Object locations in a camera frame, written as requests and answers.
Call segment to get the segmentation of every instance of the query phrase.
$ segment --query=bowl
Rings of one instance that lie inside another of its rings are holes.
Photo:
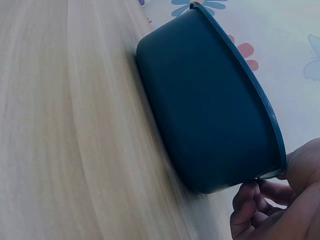
[[[209,194],[283,173],[270,102],[201,4],[145,36],[136,63],[167,154],[190,190]]]

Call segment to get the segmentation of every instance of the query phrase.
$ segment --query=wooden table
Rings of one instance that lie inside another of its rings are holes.
[[[134,63],[136,0],[0,1],[0,239],[230,239],[168,162]]]

